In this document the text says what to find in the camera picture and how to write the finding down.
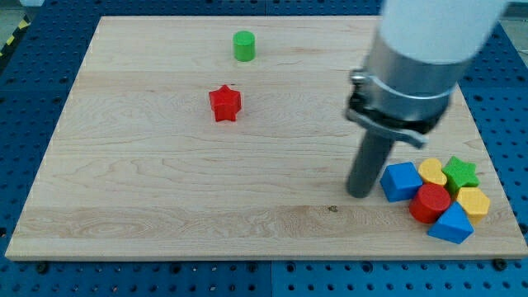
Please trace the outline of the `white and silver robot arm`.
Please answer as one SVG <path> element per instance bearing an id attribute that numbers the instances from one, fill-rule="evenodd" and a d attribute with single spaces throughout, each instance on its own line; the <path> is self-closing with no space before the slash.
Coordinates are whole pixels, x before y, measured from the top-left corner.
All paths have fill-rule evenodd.
<path id="1" fill-rule="evenodd" d="M 363 146 L 421 148 L 457 81 L 491 35 L 507 0 L 386 0 L 370 52 L 351 71 L 346 117 Z"/>

